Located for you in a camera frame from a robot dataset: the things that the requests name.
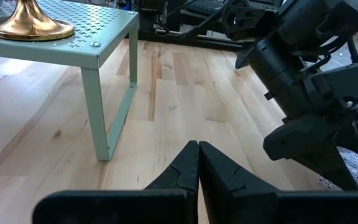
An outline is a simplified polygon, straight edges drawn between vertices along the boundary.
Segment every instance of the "brass base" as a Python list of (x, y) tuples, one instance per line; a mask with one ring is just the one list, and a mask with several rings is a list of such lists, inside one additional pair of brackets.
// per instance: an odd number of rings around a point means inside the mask
[(56, 40), (74, 34), (74, 27), (51, 19), (41, 11), (35, 0), (18, 0), (10, 17), (0, 17), (0, 38), (9, 40)]

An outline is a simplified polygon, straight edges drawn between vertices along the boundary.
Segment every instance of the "metal table frame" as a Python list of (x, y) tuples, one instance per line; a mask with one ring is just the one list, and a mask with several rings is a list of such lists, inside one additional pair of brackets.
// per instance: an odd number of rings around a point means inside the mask
[[(117, 145), (137, 83), (138, 14), (61, 0), (38, 0), (52, 18), (69, 21), (75, 35), (50, 42), (0, 39), (0, 57), (81, 67), (89, 123), (99, 161), (109, 161)], [(12, 13), (15, 1), (3, 2), (0, 17)], [(129, 34), (129, 86), (106, 134), (99, 68)]]

